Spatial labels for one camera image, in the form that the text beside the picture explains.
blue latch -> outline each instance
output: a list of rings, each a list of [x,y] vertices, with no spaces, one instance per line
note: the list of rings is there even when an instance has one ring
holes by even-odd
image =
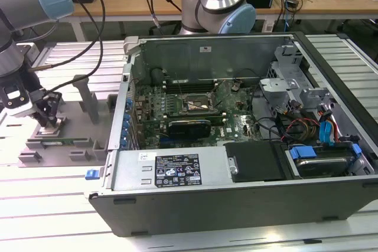
[[[330,146],[334,145],[334,142],[331,141],[330,136],[332,133],[332,124],[328,121],[323,121],[320,123],[319,129],[319,140],[322,143],[329,144]]]
[[[293,147],[290,150],[290,154],[293,159],[311,159],[317,157],[317,154],[315,153],[312,146]]]
[[[97,171],[95,169],[90,169],[87,171],[87,174],[85,174],[86,180],[96,180],[100,179],[100,171]]]
[[[352,150],[356,154],[356,157],[359,158],[360,155],[362,154],[362,150],[358,144],[353,144],[352,145]]]

warning label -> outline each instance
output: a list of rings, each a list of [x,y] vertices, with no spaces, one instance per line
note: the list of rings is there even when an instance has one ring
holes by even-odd
[[[157,156],[155,158],[155,186],[201,185],[200,160],[197,154]]]

